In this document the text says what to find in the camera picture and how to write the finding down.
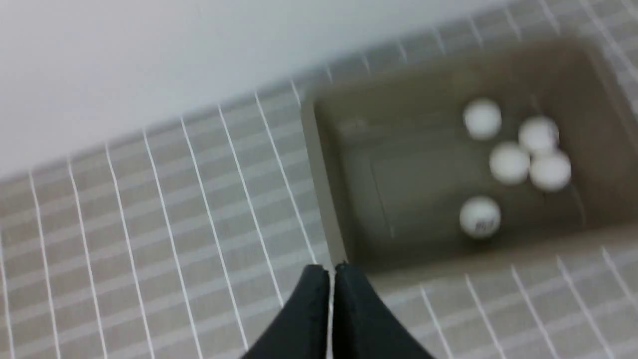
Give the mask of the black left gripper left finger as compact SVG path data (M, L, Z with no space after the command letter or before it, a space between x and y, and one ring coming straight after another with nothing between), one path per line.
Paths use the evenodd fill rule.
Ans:
M319 264L308 264L283 308L242 357L325 358L329 298L328 271Z

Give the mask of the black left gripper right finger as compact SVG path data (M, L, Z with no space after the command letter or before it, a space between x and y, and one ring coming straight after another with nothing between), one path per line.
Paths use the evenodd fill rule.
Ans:
M349 263L335 268L332 317L335 359L432 359L401 325L364 273Z

